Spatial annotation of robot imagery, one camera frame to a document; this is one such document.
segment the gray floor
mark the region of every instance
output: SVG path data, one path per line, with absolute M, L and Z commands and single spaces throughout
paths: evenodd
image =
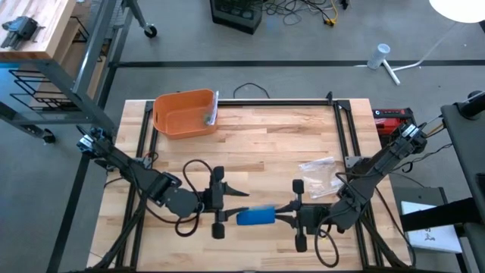
M 136 22 L 125 45 L 123 61 L 198 60 L 365 60 L 379 42 L 391 46 L 392 60 L 420 58 L 452 22 L 422 0 L 354 1 L 341 12 L 334 29 L 319 15 L 303 12 L 303 21 L 283 25 L 281 17 L 265 17 L 254 36 L 211 22 L 208 1 L 140 0 L 147 20 L 159 36 L 147 40 Z M 455 29 L 431 59 L 483 59 L 485 34 L 477 24 Z M 418 122 L 438 115 L 440 106 L 463 100 L 484 89 L 485 67 L 422 67 L 399 72 L 395 86 L 384 70 L 355 67 L 280 67 L 118 70 L 106 112 L 119 122 L 124 100 L 153 99 L 164 93 L 210 88 L 232 97 L 246 82 L 265 87 L 273 98 L 321 98 L 333 91 L 340 98 L 369 98 L 375 108 L 411 107 Z M 3 90 L 14 90 L 0 74 Z M 10 103 L 5 91 L 0 99 Z M 258 98 L 254 89 L 241 89 L 238 98 Z M 80 135 L 74 126 L 50 126 L 58 138 L 54 146 L 0 123 L 0 271 L 43 272 L 54 246 L 80 154 Z M 435 136 L 427 151 L 449 142 Z M 89 254 L 102 197 L 104 172 L 92 165 L 61 270 L 81 269 Z M 417 164 L 410 176 L 432 187 L 444 187 L 450 200 L 470 196 L 452 149 Z M 393 185 L 414 187 L 400 177 Z M 453 255 L 418 250 L 419 268 L 458 271 Z

